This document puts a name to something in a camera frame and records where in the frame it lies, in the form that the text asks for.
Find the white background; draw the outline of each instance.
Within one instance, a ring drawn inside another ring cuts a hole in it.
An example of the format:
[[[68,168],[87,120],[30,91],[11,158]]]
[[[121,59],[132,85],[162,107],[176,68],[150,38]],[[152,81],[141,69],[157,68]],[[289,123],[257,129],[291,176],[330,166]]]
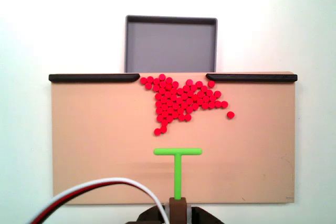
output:
[[[226,224],[336,223],[336,0],[0,0],[0,223],[52,196],[48,75],[122,72],[128,14],[216,17],[218,72],[298,75],[296,202],[201,207]],[[62,207],[47,223],[124,224],[148,207]]]

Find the wooden board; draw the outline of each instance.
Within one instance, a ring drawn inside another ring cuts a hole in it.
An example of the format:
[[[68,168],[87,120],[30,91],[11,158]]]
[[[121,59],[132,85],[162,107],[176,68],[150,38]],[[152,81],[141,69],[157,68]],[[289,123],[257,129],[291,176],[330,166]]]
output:
[[[180,85],[207,82],[205,73],[168,74]],[[200,147],[182,157],[182,196],[188,203],[294,201],[295,84],[218,83],[226,109],[192,113],[158,127],[155,93],[130,83],[52,83],[54,195],[98,178],[127,177],[161,202],[174,193],[174,158],[163,147]],[[236,116],[229,120],[228,111]],[[70,204],[139,204],[152,200],[117,185],[86,193]]]

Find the green t-shaped pusher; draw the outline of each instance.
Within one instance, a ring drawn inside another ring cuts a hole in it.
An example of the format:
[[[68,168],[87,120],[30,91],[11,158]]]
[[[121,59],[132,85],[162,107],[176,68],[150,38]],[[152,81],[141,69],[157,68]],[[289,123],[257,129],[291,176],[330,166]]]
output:
[[[155,155],[174,155],[174,198],[181,199],[182,155],[201,155],[201,148],[156,148]]]

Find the red disc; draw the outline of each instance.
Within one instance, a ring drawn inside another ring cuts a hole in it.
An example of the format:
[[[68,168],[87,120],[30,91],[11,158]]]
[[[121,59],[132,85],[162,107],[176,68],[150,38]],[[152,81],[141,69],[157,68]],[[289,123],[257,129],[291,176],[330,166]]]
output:
[[[185,84],[187,84],[188,86],[191,86],[193,83],[194,83],[194,82],[193,82],[193,80],[191,80],[191,79],[188,79],[188,80],[185,82]]]
[[[160,74],[159,79],[160,81],[164,81],[164,79],[166,79],[166,76],[164,74]]]
[[[176,102],[177,102],[178,104],[181,104],[181,103],[183,102],[182,97],[178,97],[178,98],[176,99]]]
[[[215,107],[220,108],[222,106],[222,103],[220,101],[215,101]]]
[[[201,90],[202,90],[203,92],[206,92],[206,91],[208,90],[208,87],[203,85],[203,86],[201,87]]]
[[[157,113],[158,115],[162,114],[162,108],[157,108],[157,109],[156,109],[156,113]]]
[[[204,92],[203,91],[199,91],[197,93],[197,95],[198,95],[199,98],[202,98],[204,96]]]
[[[167,83],[172,83],[172,82],[173,82],[173,78],[171,78],[171,77],[167,77],[166,82],[167,82]]]
[[[215,82],[214,82],[214,81],[209,81],[209,82],[208,82],[208,86],[209,86],[210,88],[213,88],[213,87],[215,86]]]
[[[210,98],[206,95],[205,97],[203,97],[203,101],[204,102],[209,102]]]
[[[218,90],[214,92],[214,96],[217,97],[217,98],[220,98],[221,95],[222,95],[222,93]]]
[[[187,115],[184,116],[184,118],[187,122],[189,122],[191,120],[191,115],[187,114]]]
[[[152,88],[152,84],[147,82],[145,84],[145,88],[148,89],[148,90],[150,90]]]
[[[214,102],[210,102],[209,103],[209,109],[213,109],[215,107],[215,103]]]
[[[161,100],[161,98],[162,98],[162,95],[161,95],[161,94],[158,93],[158,94],[155,95],[155,99],[157,99],[157,100]]]
[[[162,110],[166,111],[166,110],[168,109],[168,105],[167,105],[167,104],[163,104],[163,105],[161,106],[161,108],[162,108]]]
[[[154,85],[154,86],[153,86],[153,90],[154,90],[155,92],[158,92],[158,91],[160,90],[160,86],[159,86],[159,85]]]
[[[183,91],[183,89],[179,88],[179,89],[177,89],[177,93],[178,93],[179,95],[182,95],[182,94],[184,93],[184,91]]]
[[[167,97],[162,97],[162,98],[161,98],[161,102],[162,102],[162,103],[167,103],[167,101],[168,101]]]
[[[160,131],[161,131],[161,133],[166,133],[167,132],[167,126],[161,126]]]
[[[208,97],[212,96],[212,94],[213,94],[213,92],[212,92],[211,89],[208,89],[208,90],[206,91],[206,95],[207,95]]]
[[[173,118],[178,118],[178,113],[176,111],[173,112]]]
[[[177,81],[173,81],[172,85],[173,85],[173,87],[174,87],[174,88],[176,88],[176,89],[179,87],[179,85],[178,85],[178,82],[177,82]]]
[[[209,105],[205,102],[202,104],[202,109],[206,110],[207,108],[209,108]]]
[[[188,107],[188,104],[186,102],[181,103],[181,108],[186,109]]]
[[[183,94],[181,95],[181,97],[182,97],[183,101],[185,101],[185,100],[188,99],[188,95],[187,95],[186,93],[183,93]]]
[[[174,110],[177,110],[179,107],[180,107],[180,106],[179,106],[177,103],[174,103],[174,104],[173,104],[173,109],[174,109]]]
[[[203,83],[201,81],[196,81],[196,87],[201,88],[203,86]]]
[[[222,102],[222,108],[227,108],[228,105],[229,105],[229,104],[228,104],[226,101],[223,101],[223,102]]]
[[[147,77],[147,82],[152,83],[154,81],[154,78],[152,76]]]
[[[187,112],[187,113],[191,113],[191,112],[193,112],[194,110],[193,110],[193,107],[191,107],[191,106],[188,106],[186,109],[185,109],[185,111]]]
[[[165,92],[164,96],[167,97],[167,98],[170,98],[170,97],[172,97],[172,94],[171,94],[171,92],[167,91],[167,92]]]
[[[191,99],[191,98],[188,98],[187,100],[186,100],[186,102],[187,102],[187,104],[188,105],[191,105],[191,104],[193,104],[193,99]]]
[[[160,129],[155,129],[154,134],[155,134],[155,136],[159,136],[161,134],[161,130]]]
[[[227,113],[227,117],[230,118],[230,119],[232,119],[232,118],[235,117],[235,113],[233,113],[232,111],[229,111],[229,112]]]
[[[158,122],[162,122],[162,120],[163,120],[163,116],[162,116],[162,115],[158,115],[158,116],[156,117],[156,120],[157,120]]]
[[[156,84],[156,85],[159,85],[160,84],[160,79],[159,78],[155,78],[153,80],[153,83]]]
[[[169,123],[171,123],[171,122],[173,122],[173,117],[171,116],[171,115],[169,115],[169,116],[167,116],[167,121],[169,122]]]
[[[204,102],[203,99],[198,99],[198,100],[197,100],[197,104],[198,104],[198,105],[202,105],[203,102]]]
[[[142,77],[142,78],[140,79],[140,83],[141,83],[141,84],[146,84],[146,83],[147,83],[147,78]]]
[[[183,109],[183,108],[179,108],[179,109],[177,110],[177,112],[178,112],[178,114],[183,114],[184,109]]]
[[[192,107],[193,107],[193,110],[198,110],[200,106],[197,103],[193,103]]]
[[[179,119],[180,121],[184,121],[184,120],[185,120],[185,116],[184,116],[184,114],[180,114],[179,117],[178,117],[178,119]]]
[[[172,87],[173,87],[173,86],[172,86],[170,83],[166,83],[166,87],[165,87],[165,88],[166,88],[167,90],[171,90]]]
[[[168,105],[168,107],[173,106],[173,101],[172,101],[172,100],[168,100],[168,101],[167,101],[167,105]]]
[[[168,109],[167,109],[167,112],[168,112],[168,114],[173,114],[173,112],[174,112],[174,109],[172,108],[172,107],[169,107]]]

